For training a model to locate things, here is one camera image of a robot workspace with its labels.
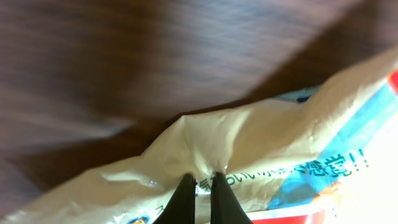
wooden surface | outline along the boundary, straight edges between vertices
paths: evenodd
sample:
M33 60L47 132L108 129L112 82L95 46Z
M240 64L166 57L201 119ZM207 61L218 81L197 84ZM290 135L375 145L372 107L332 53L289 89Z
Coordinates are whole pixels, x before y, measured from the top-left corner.
M139 155L180 113L317 85L392 47L397 11L396 0L0 0L0 216Z

crinkled plastic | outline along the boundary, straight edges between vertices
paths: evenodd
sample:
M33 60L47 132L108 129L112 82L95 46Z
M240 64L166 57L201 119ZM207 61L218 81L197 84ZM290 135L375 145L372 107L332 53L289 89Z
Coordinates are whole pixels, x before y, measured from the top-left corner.
M1 223L152 223L187 172L196 223L207 223L214 171L254 223L393 217L397 59L392 49L343 70L305 103L283 96L183 116L143 155L88 170Z

wood grain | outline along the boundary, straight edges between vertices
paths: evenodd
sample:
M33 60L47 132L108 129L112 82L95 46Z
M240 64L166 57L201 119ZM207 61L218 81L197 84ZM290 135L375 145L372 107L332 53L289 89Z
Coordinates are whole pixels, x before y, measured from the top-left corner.
M181 114L321 84L398 40L395 0L0 0L0 215Z

black tongs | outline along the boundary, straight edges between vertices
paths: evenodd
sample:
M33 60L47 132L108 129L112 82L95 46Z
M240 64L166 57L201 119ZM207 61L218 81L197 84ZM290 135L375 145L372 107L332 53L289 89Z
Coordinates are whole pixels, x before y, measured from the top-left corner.
M195 223L195 178L185 174L166 208L154 224ZM211 224L252 224L225 175L217 172L211 185Z

plastic packaging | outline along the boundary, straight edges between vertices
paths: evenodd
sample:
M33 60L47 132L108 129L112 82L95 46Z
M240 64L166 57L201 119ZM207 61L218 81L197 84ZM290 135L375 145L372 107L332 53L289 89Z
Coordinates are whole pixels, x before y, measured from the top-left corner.
M88 170L1 223L153 223L185 173L198 182L195 223L208 223L216 171L254 223L393 217L397 58L392 49L344 70L305 103L183 116L143 155Z

